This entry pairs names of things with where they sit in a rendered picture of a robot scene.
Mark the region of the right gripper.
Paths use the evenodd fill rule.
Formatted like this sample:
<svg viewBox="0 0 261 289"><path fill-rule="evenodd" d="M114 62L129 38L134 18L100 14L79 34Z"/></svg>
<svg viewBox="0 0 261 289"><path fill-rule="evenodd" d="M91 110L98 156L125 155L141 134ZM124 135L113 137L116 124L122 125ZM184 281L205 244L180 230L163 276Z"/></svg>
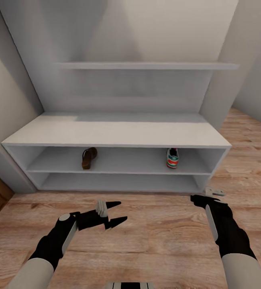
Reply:
<svg viewBox="0 0 261 289"><path fill-rule="evenodd" d="M204 205L205 202L207 200L210 200L210 199L213 199L213 198L205 197L205 196L201 196L201 195L191 195L190 196L190 201L194 202L195 206L198 206L198 207L201 207L201 208L204 208L204 209L206 209L206 207Z"/></svg>

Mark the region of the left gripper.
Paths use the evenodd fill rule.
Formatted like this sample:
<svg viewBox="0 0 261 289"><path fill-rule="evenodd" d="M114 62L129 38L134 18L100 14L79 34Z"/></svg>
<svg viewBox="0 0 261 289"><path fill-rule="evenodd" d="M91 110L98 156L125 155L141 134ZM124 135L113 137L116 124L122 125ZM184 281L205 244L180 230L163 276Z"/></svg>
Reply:
<svg viewBox="0 0 261 289"><path fill-rule="evenodd" d="M114 206L117 206L121 204L120 201L108 201L106 203L107 208L112 208ZM100 217L98 213L95 210L91 210L88 212L88 227L100 225L100 224L105 224L105 229L107 230L109 227L115 227L119 225L120 223L124 222L127 219L126 217L121 217L121 218L115 218L111 219L109 221L108 217Z"/></svg>

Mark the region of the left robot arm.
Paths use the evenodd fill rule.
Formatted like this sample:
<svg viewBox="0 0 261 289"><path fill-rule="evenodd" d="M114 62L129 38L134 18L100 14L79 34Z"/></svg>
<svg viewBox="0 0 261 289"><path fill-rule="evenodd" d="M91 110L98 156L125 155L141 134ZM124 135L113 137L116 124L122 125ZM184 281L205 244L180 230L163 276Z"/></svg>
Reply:
<svg viewBox="0 0 261 289"><path fill-rule="evenodd" d="M108 208L121 204L120 201L98 200L96 209L61 215L48 236L40 239L36 251L5 289L47 289L56 270L59 259L63 258L77 229L105 224L105 229L115 227L127 219L115 218L109 221Z"/></svg>

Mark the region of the sandal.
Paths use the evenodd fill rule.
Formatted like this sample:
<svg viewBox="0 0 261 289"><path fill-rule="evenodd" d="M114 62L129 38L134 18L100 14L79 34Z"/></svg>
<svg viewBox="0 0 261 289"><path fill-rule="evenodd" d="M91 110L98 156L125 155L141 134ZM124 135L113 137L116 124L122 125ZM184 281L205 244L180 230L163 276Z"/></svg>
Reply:
<svg viewBox="0 0 261 289"><path fill-rule="evenodd" d="M91 167L91 160L97 156L96 148L89 148L83 155L82 167L83 170L89 170Z"/></svg>

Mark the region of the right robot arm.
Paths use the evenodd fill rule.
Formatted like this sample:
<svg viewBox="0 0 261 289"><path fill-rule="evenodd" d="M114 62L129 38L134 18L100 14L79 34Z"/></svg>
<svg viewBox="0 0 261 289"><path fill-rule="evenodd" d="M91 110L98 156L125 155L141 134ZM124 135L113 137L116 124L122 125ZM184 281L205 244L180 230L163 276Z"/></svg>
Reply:
<svg viewBox="0 0 261 289"><path fill-rule="evenodd" d="M213 198L225 196L223 190L205 187L204 196L191 195L195 206L206 209L206 215L221 255L228 289L261 289L261 265L250 248L244 229L233 219L227 203Z"/></svg>

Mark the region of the gym shoe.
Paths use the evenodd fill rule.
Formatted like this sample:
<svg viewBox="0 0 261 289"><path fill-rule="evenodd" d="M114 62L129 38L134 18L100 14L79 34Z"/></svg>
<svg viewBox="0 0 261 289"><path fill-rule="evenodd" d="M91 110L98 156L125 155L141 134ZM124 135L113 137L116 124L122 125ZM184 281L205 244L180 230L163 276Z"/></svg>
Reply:
<svg viewBox="0 0 261 289"><path fill-rule="evenodd" d="M167 148L167 166L169 168L177 168L177 164L179 161L179 154L177 148Z"/></svg>

